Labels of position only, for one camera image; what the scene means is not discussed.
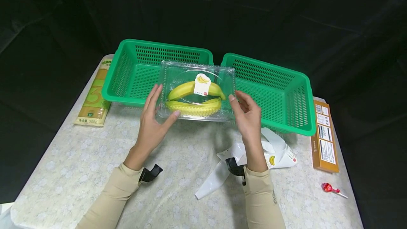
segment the lollipop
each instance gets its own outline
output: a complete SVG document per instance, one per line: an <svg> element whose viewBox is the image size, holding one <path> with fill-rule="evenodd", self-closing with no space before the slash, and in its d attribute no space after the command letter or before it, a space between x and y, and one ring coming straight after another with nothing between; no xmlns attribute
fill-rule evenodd
<svg viewBox="0 0 407 229"><path fill-rule="evenodd" d="M329 184L329 183L323 183L323 184L322 184L322 189L323 189L325 192L334 192L335 194L338 194L338 195L340 195L340 196L345 197L346 199L348 199L348 197L347 197L346 195L340 193L341 191L340 191L339 189L333 189L332 186L331 186L331 184Z"/></svg>

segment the clear plastic container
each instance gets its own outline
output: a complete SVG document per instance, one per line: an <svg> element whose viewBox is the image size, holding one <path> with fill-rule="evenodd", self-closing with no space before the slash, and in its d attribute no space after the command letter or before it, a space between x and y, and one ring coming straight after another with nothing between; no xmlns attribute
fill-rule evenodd
<svg viewBox="0 0 407 229"><path fill-rule="evenodd" d="M180 119L235 121L228 100L235 95L234 68L163 61L159 80L158 116L179 110Z"/></svg>

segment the hand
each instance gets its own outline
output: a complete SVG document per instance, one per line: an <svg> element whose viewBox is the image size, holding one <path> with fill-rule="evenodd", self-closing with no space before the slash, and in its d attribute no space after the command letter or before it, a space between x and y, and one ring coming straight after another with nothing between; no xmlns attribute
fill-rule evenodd
<svg viewBox="0 0 407 229"><path fill-rule="evenodd" d="M243 137L247 167L253 172L265 172L268 168L261 145L261 108L244 92L236 90L236 96L239 101L230 95L229 102Z"/></svg>
<svg viewBox="0 0 407 229"><path fill-rule="evenodd" d="M259 143L261 141L261 108L250 95L236 90L236 96L229 96L229 102L236 117L237 127L242 134L243 143Z"/></svg>
<svg viewBox="0 0 407 229"><path fill-rule="evenodd" d="M155 84L144 104L136 144L130 149L124 161L124 165L132 170L138 171L143 167L148 155L161 143L181 113L180 111L175 111L162 125L158 124L155 120L155 104L161 90L163 90L163 85L158 86Z"/></svg>

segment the beige sleeve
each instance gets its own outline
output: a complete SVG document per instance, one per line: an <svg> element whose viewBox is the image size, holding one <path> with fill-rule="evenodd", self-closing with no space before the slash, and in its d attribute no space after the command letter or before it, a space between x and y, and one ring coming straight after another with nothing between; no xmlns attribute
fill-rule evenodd
<svg viewBox="0 0 407 229"><path fill-rule="evenodd" d="M83 216L77 229L114 229L131 194L138 189L144 168L133 171L120 164L113 169L104 190Z"/></svg>
<svg viewBox="0 0 407 229"><path fill-rule="evenodd" d="M285 228L279 209L270 171L253 172L246 166L246 216L249 229L281 229Z"/></svg>

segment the person's left hand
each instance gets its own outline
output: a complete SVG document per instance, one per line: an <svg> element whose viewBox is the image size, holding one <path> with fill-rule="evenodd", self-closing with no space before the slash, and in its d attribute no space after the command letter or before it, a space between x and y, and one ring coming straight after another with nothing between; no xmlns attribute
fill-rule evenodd
<svg viewBox="0 0 407 229"><path fill-rule="evenodd" d="M161 90L163 90L163 85L155 84L144 104L136 144L130 149L124 161L124 165L132 170L138 171L143 167L148 155L161 143L181 113L180 111L175 111L162 125L158 124L155 119L155 104Z"/></svg>

